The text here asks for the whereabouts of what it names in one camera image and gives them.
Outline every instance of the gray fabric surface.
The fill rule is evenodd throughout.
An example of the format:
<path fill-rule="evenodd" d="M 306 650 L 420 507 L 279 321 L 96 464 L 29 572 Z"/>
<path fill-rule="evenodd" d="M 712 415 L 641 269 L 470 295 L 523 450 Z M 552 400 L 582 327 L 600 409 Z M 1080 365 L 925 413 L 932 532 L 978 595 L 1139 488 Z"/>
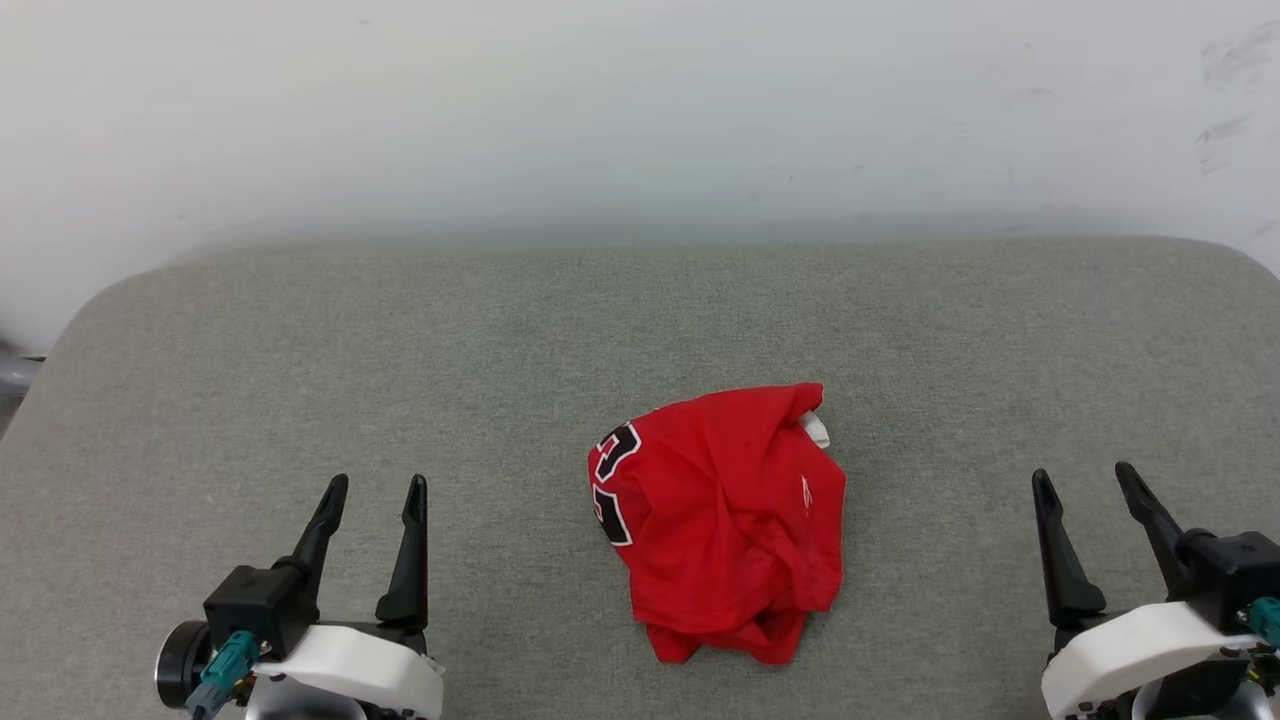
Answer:
<path fill-rule="evenodd" d="M 1184 525 L 1280 537 L 1277 320 L 1243 255 L 1151 238 L 142 275 L 79 314 L 0 441 L 4 715 L 178 717 L 161 639 L 287 552 L 338 471 L 320 602 L 371 619 L 419 471 L 451 719 L 1039 717 L 1032 470 L 1112 607 L 1162 597 L 1116 460 Z M 849 475 L 845 587 L 787 667 L 662 666 L 586 451 L 658 405 L 796 380 L 826 383 Z"/>

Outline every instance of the red shirt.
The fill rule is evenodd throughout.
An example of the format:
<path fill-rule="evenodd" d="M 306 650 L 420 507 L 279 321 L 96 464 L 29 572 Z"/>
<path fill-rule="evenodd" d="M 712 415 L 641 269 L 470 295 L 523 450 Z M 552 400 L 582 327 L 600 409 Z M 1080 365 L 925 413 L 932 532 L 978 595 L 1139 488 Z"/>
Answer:
<path fill-rule="evenodd" d="M 845 474 L 797 423 L 820 404 L 818 383 L 718 392 L 636 418 L 588 454 L 596 518 L 658 660 L 705 643 L 783 664 L 805 615 L 831 607 Z"/>

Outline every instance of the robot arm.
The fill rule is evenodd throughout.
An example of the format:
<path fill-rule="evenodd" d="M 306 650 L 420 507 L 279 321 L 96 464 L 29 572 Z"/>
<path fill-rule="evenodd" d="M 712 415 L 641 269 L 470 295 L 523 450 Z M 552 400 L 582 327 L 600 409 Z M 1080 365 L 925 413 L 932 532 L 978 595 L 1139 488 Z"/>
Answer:
<path fill-rule="evenodd" d="M 415 475 L 404 534 L 379 623 L 321 623 L 316 593 L 342 521 L 347 475 L 329 483 L 292 555 L 242 565 L 205 601 L 206 621 L 178 625 L 156 660 L 168 707 L 212 720 L 227 702 L 250 720 L 297 715 L 349 720 L 440 715 L 443 669 L 426 652 L 426 480 Z"/>
<path fill-rule="evenodd" d="M 1169 589 L 1165 602 L 1107 615 L 1062 527 L 1044 470 L 1032 477 L 1053 653 L 1041 691 L 1056 720 L 1213 715 L 1275 720 L 1280 684 L 1280 547 L 1261 533 L 1183 532 L 1126 462 L 1116 465 Z"/>

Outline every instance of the white wall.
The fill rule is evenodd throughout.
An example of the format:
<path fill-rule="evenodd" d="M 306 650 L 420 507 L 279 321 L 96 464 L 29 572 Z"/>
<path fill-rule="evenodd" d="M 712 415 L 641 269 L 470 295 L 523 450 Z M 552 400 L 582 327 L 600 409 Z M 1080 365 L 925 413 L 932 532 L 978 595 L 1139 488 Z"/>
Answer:
<path fill-rule="evenodd" d="M 1277 0 L 0 0 L 0 337 L 271 245 L 1162 233 L 1280 269 Z"/>

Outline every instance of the teal connector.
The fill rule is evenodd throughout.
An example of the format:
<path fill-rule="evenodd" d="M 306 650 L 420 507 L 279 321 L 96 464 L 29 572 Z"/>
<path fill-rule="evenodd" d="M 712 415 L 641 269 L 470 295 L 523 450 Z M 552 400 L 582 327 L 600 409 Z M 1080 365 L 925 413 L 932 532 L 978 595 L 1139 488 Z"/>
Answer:
<path fill-rule="evenodd" d="M 192 720 L 214 720 L 230 700 L 236 683 L 247 678 L 261 657 L 252 633 L 232 633 L 200 674 L 200 687 L 187 698 L 187 712 Z"/>
<path fill-rule="evenodd" d="M 1249 629 L 1271 647 L 1280 647 L 1280 600 L 1260 597 L 1249 606 Z"/>

